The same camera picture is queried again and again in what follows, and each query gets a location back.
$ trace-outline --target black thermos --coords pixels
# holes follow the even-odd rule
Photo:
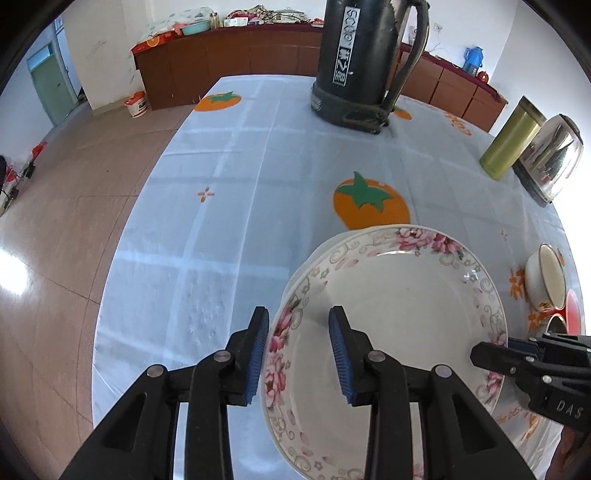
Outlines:
[[[411,6],[418,12],[415,43],[392,85],[386,85]],[[327,0],[312,108],[333,124],[379,133],[427,37],[425,0]]]

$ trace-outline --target white tablecloth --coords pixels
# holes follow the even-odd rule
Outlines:
[[[568,285],[581,298],[554,207],[540,208],[512,171],[494,181],[480,169],[489,134],[470,124],[458,128],[443,111],[405,97],[398,106],[412,119],[391,115],[377,136],[335,127],[312,113],[312,82],[223,78],[211,93],[242,100],[192,112],[160,157],[106,282],[92,371],[95,425],[149,365],[199,362],[245,328],[257,305],[273,317],[297,267],[347,230],[333,192],[354,171],[393,187],[412,223],[443,231],[476,254],[499,290],[510,336],[527,337],[528,322],[537,321],[520,269],[541,242],[560,249]],[[543,476],[559,426],[522,409],[510,381],[493,416]],[[249,408],[231,408],[229,424],[238,480],[299,478],[275,450],[258,398]],[[176,474],[183,434],[179,428]]]

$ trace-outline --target pink flower pattern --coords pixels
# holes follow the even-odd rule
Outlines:
[[[287,340],[289,338],[289,331],[291,327],[291,314],[293,312],[293,306],[288,305],[283,309],[281,312],[281,316],[279,317],[279,321],[273,330],[273,335],[271,336],[271,342],[269,345],[269,351],[274,353],[281,350],[285,345],[287,345]]]
[[[422,228],[401,228],[396,235],[396,242],[401,250],[410,252],[426,248],[433,243],[435,233]]]
[[[439,252],[441,254],[461,253],[464,250],[463,247],[455,240],[452,240],[448,236],[442,235],[441,233],[437,233],[435,235],[431,247],[433,248],[433,251]]]
[[[285,390],[285,364],[282,362],[283,355],[280,353],[269,353],[265,365],[265,403],[267,408],[283,403],[281,392]]]
[[[400,250],[411,252],[414,251],[416,256],[420,255],[421,249],[431,247],[433,253],[438,254],[453,254],[462,260],[465,254],[464,248],[455,240],[443,235],[421,228],[400,228],[396,234],[394,245],[398,245]],[[367,257],[374,257],[381,254],[381,249],[377,248],[367,253]],[[342,259],[336,266],[336,270],[340,267],[353,267],[358,263],[358,260],[351,260],[345,264],[345,259]],[[320,273],[320,268],[317,267],[311,272],[313,277],[316,277]],[[325,278],[329,273],[327,268],[320,275],[321,278]],[[265,383],[265,403],[267,408],[273,408],[274,406],[283,405],[284,402],[281,398],[281,392],[286,388],[286,375],[284,370],[290,367],[290,362],[283,362],[282,350],[288,343],[289,331],[291,329],[291,318],[293,310],[300,304],[300,299],[294,299],[290,301],[283,311],[281,312],[280,318],[273,330],[271,340],[269,343],[267,362],[265,365],[264,372],[264,383]],[[480,316],[480,322],[483,327],[486,326],[486,317]],[[497,331],[496,333],[490,334],[491,342],[496,345],[505,345],[507,341],[507,334],[504,331]],[[479,387],[484,388],[488,395],[485,395],[486,400],[484,404],[489,404],[496,399],[501,391],[504,376],[495,372],[488,372],[486,380],[483,385]],[[296,419],[291,410],[287,412],[288,418],[292,425],[296,424]],[[303,433],[300,435],[301,441],[304,446],[301,448],[302,454],[312,457],[313,452],[305,446],[309,444],[307,436]],[[322,457],[326,465],[336,465],[336,461],[331,457]],[[314,466],[318,469],[322,469],[321,462],[315,462]],[[420,463],[413,466],[413,480],[422,480],[424,478],[424,470]]]
[[[501,385],[503,384],[503,375],[498,374],[496,372],[488,372],[486,375],[486,390],[489,393],[490,397],[486,403],[492,401],[494,398],[497,397],[501,390]]]

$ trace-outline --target blue thermos bottle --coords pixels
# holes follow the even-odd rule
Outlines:
[[[482,59],[484,55],[480,47],[467,48],[464,52],[464,59],[466,60],[462,70],[472,76],[476,76],[478,69],[482,68]]]

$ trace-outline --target thermos handle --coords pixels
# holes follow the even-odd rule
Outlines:
[[[382,102],[381,108],[387,112],[391,112],[394,108],[404,83],[408,80],[408,76],[425,51],[429,38],[429,4],[427,0],[411,0],[410,5],[417,9],[417,36],[414,39],[406,63],[394,75],[390,90]]]

